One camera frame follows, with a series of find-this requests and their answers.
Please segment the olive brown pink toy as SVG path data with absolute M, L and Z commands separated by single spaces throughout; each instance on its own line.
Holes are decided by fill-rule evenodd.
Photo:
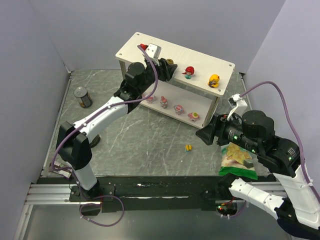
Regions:
M 166 59 L 166 62 L 168 65 L 171 65 L 171 66 L 174 64 L 174 61 L 170 58 Z

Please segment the red cherry toy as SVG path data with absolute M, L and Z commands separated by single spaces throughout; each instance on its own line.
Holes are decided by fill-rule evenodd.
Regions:
M 192 78 L 192 75 L 194 75 L 195 73 L 195 69 L 193 66 L 188 66 L 185 68 L 184 72 L 182 73 L 184 75 L 184 77 L 187 80 L 190 80 Z

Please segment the pink toy with green hat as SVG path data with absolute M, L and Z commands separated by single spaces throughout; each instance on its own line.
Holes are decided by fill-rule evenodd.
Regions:
M 200 115 L 197 112 L 190 112 L 187 116 L 189 117 L 189 120 L 192 122 L 196 122 L 200 119 Z

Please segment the pink white toy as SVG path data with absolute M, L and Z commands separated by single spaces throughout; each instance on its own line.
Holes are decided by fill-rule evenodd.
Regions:
M 154 94 L 151 94 L 147 99 L 146 99 L 146 102 L 148 104 L 152 104 L 156 99 L 156 96 Z
M 169 102 L 168 102 L 168 99 L 167 99 L 167 98 L 165 98 L 164 96 L 161 96 L 159 103 L 160 103 L 160 106 L 161 106 L 163 109 L 166 109 L 166 108 L 168 107 L 168 103 L 169 103 Z

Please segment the pink toy with blue bows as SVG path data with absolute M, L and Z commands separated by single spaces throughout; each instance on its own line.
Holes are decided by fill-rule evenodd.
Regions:
M 183 108 L 182 105 L 179 105 L 179 104 L 174 105 L 174 106 L 173 106 L 173 109 L 174 109 L 174 111 L 175 111 L 175 113 L 176 113 L 177 115 L 181 115 L 181 114 L 184 113 L 184 108 Z

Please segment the yellow duck burger toy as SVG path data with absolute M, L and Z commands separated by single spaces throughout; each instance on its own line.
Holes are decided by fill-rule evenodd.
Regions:
M 220 76 L 217 74 L 213 74 L 210 76 L 208 81 L 208 86 L 210 88 L 218 88 L 219 87 Z

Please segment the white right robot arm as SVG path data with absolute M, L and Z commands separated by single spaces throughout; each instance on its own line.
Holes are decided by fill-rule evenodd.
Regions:
M 208 146 L 217 138 L 219 146 L 233 143 L 255 154 L 258 162 L 280 182 L 286 197 L 254 187 L 232 173 L 219 181 L 221 192 L 264 210 L 291 236 L 320 238 L 320 203 L 303 175 L 300 148 L 295 142 L 275 135 L 272 118 L 260 110 L 250 110 L 242 116 L 233 113 L 230 120 L 225 114 L 215 114 L 195 134 Z

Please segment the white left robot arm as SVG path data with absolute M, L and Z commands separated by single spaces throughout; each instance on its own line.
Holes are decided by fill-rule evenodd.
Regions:
M 157 63 L 131 63 L 119 89 L 107 103 L 75 123 L 66 121 L 60 125 L 54 154 L 67 163 L 85 198 L 93 199 L 99 194 L 100 184 L 90 166 L 93 139 L 145 100 L 143 94 L 150 86 L 170 81 L 177 67 L 164 58 Z

